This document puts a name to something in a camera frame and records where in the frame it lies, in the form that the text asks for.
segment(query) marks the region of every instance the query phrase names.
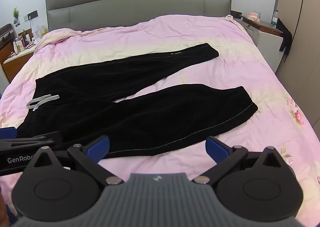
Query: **gray ribbed panel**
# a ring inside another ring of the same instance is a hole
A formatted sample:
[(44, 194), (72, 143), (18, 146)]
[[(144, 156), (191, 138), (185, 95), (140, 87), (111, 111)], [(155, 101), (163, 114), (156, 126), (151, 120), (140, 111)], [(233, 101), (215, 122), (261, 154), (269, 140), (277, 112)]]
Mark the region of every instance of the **gray ribbed panel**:
[(277, 223), (257, 223), (242, 219), (220, 204), (210, 186), (190, 182), (185, 174), (132, 174), (127, 183), (105, 188), (99, 201), (89, 211), (74, 219), (43, 223), (22, 218), (14, 225), (54, 226), (302, 227), (294, 218)]

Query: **black cloth hanging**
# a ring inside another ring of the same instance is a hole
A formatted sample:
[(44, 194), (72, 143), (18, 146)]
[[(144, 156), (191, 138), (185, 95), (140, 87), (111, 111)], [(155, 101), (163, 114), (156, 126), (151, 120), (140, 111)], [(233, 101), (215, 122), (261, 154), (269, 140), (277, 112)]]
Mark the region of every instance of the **black cloth hanging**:
[(33, 98), (59, 95), (29, 110), (18, 137), (60, 131), (60, 149), (110, 139), (105, 158), (156, 155), (218, 135), (247, 121), (257, 106), (243, 87), (183, 84), (130, 96), (185, 67), (218, 57), (209, 44), (180, 51), (68, 67), (36, 80)]
[(284, 54), (288, 55), (292, 44), (292, 34), (287, 29), (287, 27), (284, 26), (284, 24), (279, 18), (276, 28), (283, 32), (283, 41), (279, 51), (284, 51)]

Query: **water bottle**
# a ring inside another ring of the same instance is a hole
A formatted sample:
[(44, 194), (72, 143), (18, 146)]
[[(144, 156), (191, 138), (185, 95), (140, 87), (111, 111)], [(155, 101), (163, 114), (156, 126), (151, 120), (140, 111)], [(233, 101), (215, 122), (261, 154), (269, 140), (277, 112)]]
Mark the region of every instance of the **water bottle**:
[(278, 10), (276, 10), (276, 11), (273, 13), (272, 20), (271, 20), (271, 26), (272, 26), (273, 28), (276, 28), (277, 22), (278, 22)]

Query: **bed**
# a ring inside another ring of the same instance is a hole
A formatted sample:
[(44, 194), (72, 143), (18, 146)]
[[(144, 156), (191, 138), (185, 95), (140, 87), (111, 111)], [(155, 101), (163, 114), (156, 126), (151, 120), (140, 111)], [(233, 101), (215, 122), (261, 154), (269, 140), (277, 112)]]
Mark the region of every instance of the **bed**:
[[(46, 8), (50, 33), (5, 90), (0, 100), (1, 127), (18, 127), (23, 122), (35, 80), (48, 73), (207, 42), (219, 52), (218, 58), (180, 70), (127, 98), (184, 83), (219, 89), (243, 86), (258, 111), (217, 138), (249, 151), (274, 146), (303, 189), (296, 218), (305, 226), (320, 222), (319, 140), (249, 35), (228, 15), (231, 0), (46, 0)], [(215, 162), (200, 142), (152, 157), (111, 158), (99, 164), (126, 181), (130, 173), (185, 172), (193, 179)], [(18, 177), (0, 179), (2, 194), (11, 207), (10, 195)]]

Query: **potted plant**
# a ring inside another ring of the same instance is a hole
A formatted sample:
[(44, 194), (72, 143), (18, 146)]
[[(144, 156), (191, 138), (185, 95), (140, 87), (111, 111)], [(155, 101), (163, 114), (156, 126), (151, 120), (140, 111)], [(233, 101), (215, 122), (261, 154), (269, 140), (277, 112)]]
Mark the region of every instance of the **potted plant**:
[(15, 7), (14, 9), (13, 9), (13, 17), (14, 17), (14, 20), (16, 20), (16, 22), (14, 22), (14, 20), (13, 20), (13, 23), (14, 23), (14, 25), (16, 25), (16, 26), (18, 26), (18, 25), (20, 25), (20, 21), (19, 21), (19, 10)]

